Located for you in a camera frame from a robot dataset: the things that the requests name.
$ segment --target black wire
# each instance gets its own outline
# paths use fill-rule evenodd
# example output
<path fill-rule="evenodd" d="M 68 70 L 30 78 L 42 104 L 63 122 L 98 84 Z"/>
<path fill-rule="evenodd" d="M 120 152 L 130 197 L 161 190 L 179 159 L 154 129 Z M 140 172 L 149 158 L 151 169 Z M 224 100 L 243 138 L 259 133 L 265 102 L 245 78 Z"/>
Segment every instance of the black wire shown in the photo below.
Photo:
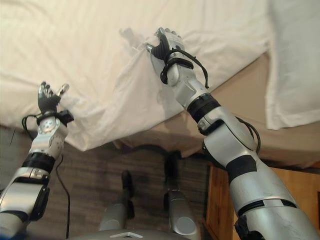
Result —
<path fill-rule="evenodd" d="M 21 120 L 21 124 L 22 124 L 23 130 L 24 130 L 25 133 L 28 135 L 28 137 L 29 137 L 31 140 L 33 140 L 33 139 L 35 139 L 35 138 L 31 135 L 31 133 L 30 133 L 30 131 L 28 130 L 28 127 L 27 127 L 27 120 L 28 120 L 29 117 L 33 117 L 33 118 L 38 119 L 38 115 L 30 114 L 30 115 L 25 116 L 25 117 L 22 118 L 22 120 Z"/>
<path fill-rule="evenodd" d="M 241 119 L 240 117 L 236 117 L 236 118 L 239 120 L 240 123 L 244 124 L 244 125 L 249 129 L 250 134 L 251 134 L 252 137 L 254 137 L 254 136 L 253 136 L 253 133 L 252 133 L 251 130 L 254 131 L 254 134 L 255 134 L 256 140 L 257 140 L 257 145 L 256 145 L 256 150 L 255 150 L 255 152 L 258 154 L 259 151 L 260 151 L 260 148 L 261 148 L 261 138 L 260 138 L 259 132 L 258 132 L 257 129 L 256 129 L 252 124 L 250 124 L 249 122 Z"/>
<path fill-rule="evenodd" d="M 59 162 L 59 164 L 55 167 L 55 173 L 56 173 L 56 176 L 61 184 L 61 186 L 63 187 L 66 195 L 67 195 L 67 198 L 68 198 L 68 210 L 67 210 L 67 216 L 66 216 L 66 229 L 65 229 L 65 238 L 69 238 L 69 227 L 70 227 L 70 194 L 64 184 L 64 182 L 62 181 L 62 179 L 60 178 L 60 175 L 59 175 L 59 172 L 58 172 L 58 168 L 59 166 L 62 164 L 64 160 L 64 156 L 62 155 L 61 156 L 61 161 Z"/>
<path fill-rule="evenodd" d="M 202 69 L 203 74 L 204 74 L 204 78 L 205 78 L 205 88 L 208 89 L 209 88 L 209 86 L 208 86 L 208 72 L 207 72 L 206 68 L 201 64 L 201 62 L 199 62 L 198 59 L 196 59 L 196 57 L 192 56 L 190 53 L 187 53 L 186 51 L 183 51 L 178 48 L 172 49 L 166 54 L 166 57 L 164 58 L 165 64 L 167 64 L 167 61 L 168 61 L 170 55 L 173 53 L 176 53 L 176 52 L 185 55 L 186 57 L 188 57 L 189 59 L 194 61 Z"/>

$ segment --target gray floor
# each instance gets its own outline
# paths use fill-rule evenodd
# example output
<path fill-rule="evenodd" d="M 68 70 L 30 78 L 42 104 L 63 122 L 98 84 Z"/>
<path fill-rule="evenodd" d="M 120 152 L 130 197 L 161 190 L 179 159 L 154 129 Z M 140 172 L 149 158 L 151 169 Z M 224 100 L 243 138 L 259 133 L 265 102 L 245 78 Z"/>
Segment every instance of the gray floor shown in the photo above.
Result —
<path fill-rule="evenodd" d="M 0 128 L 0 189 L 28 154 L 31 140 L 13 129 Z M 168 215 L 163 210 L 165 193 L 163 157 L 149 150 L 124 154 L 112 143 L 81 152 L 66 144 L 60 175 L 71 196 L 70 236 L 95 232 L 104 208 L 121 190 L 121 172 L 129 170 L 136 189 L 132 199 L 135 218 L 128 228 L 168 230 Z M 194 214 L 204 217 L 207 198 L 206 162 L 186 158 L 179 162 L 180 188 L 188 197 Z M 38 235 L 63 239 L 66 230 L 67 197 L 53 170 L 50 197 L 42 219 L 29 225 Z"/>

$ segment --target wooden cabinet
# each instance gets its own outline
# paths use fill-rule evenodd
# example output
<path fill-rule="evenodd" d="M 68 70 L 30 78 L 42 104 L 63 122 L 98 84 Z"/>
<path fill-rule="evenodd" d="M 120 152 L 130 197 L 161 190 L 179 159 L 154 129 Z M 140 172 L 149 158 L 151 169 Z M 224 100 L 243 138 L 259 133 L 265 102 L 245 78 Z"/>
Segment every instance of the wooden cabinet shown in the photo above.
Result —
<path fill-rule="evenodd" d="M 320 234 L 320 174 L 272 168 Z M 226 171 L 210 167 L 205 226 L 214 240 L 239 240 Z"/>

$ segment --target white bed sheet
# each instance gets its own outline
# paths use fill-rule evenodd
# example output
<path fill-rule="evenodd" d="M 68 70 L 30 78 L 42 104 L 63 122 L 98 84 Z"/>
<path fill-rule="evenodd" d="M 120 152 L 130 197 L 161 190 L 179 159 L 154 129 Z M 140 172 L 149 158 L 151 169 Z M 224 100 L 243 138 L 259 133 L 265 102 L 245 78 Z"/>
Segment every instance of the white bed sheet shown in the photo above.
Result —
<path fill-rule="evenodd" d="M 267 50 L 265 0 L 2 0 L 0 11 L 0 123 L 38 113 L 42 81 L 68 83 L 66 141 L 83 151 L 182 111 L 144 49 L 158 27 L 182 36 L 210 90 Z"/>
<path fill-rule="evenodd" d="M 320 121 L 320 1 L 270 0 L 269 4 L 267 127 L 278 130 Z"/>

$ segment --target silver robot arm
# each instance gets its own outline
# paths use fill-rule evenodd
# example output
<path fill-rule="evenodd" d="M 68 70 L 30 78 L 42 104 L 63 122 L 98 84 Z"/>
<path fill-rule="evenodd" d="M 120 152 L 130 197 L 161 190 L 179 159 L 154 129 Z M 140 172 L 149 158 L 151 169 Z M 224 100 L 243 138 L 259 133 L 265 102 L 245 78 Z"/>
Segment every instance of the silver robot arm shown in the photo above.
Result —
<path fill-rule="evenodd" d="M 68 134 L 67 123 L 73 120 L 68 110 L 57 112 L 61 96 L 68 88 L 69 85 L 64 84 L 54 94 L 45 82 L 39 87 L 38 105 L 42 116 L 37 121 L 37 136 L 22 167 L 0 196 L 0 237 L 14 237 L 45 212 L 50 172 L 61 157 Z"/>
<path fill-rule="evenodd" d="M 205 135 L 204 153 L 228 173 L 230 195 L 242 240 L 320 239 L 280 178 L 255 152 L 256 144 L 238 119 L 211 96 L 184 54 L 180 36 L 159 28 L 158 46 L 146 49 L 164 61 L 160 78 Z"/>

